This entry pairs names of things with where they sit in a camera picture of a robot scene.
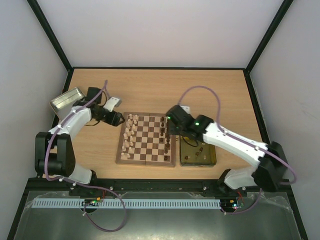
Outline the wooden chess board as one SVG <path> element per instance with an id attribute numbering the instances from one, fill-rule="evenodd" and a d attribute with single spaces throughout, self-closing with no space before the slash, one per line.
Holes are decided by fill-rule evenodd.
<path id="1" fill-rule="evenodd" d="M 145 165 L 160 167 L 176 166 L 176 137 L 168 133 L 168 118 L 163 113 L 148 112 L 126 112 L 124 113 L 125 123 L 121 125 L 119 135 L 118 149 L 115 158 L 116 164 L 122 165 Z M 166 138 L 170 137 L 170 147 L 168 153 L 164 153 Z M 122 146 L 124 140 L 129 142 L 129 147 L 133 148 L 133 153 L 129 153 L 129 147 L 126 147 L 126 159 L 121 159 L 123 153 Z M 127 159 L 127 154 L 131 154 L 131 159 Z M 164 161 L 164 156 L 168 156 L 168 161 Z"/>

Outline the gold tin box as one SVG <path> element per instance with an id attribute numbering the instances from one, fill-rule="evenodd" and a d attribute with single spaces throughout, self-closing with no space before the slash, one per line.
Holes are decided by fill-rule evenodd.
<path id="1" fill-rule="evenodd" d="M 217 164 L 214 145 L 179 137 L 179 156 L 182 167 L 213 167 Z"/>

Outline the silver tin lid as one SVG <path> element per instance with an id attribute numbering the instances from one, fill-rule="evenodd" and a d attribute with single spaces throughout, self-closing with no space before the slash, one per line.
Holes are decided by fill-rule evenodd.
<path id="1" fill-rule="evenodd" d="M 71 111 L 73 104 L 85 97 L 78 88 L 72 88 L 49 102 L 51 108 L 60 120 L 63 120 Z"/>

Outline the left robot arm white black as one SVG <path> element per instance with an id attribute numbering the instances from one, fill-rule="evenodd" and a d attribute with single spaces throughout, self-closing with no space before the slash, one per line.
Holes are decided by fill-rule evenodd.
<path id="1" fill-rule="evenodd" d="M 34 168 L 38 176 L 49 181 L 68 179 L 88 185 L 96 174 L 76 162 L 72 141 L 91 120 L 115 127 L 124 123 L 123 115 L 114 110 L 122 100 L 110 96 L 105 87 L 89 87 L 86 95 L 75 95 L 64 103 L 69 113 L 55 127 L 35 137 Z"/>

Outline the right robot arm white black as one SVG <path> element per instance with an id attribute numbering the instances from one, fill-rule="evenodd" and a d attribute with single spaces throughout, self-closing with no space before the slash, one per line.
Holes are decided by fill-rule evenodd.
<path id="1" fill-rule="evenodd" d="M 236 189 L 258 186 L 265 192 L 276 192 L 285 185 L 283 177 L 289 168 L 283 147 L 248 139 L 221 127 L 216 120 L 204 115 L 193 118 L 180 105 L 165 114 L 172 135 L 188 137 L 222 148 L 249 163 L 249 167 L 225 170 L 218 183 L 218 191 L 229 196 Z"/>

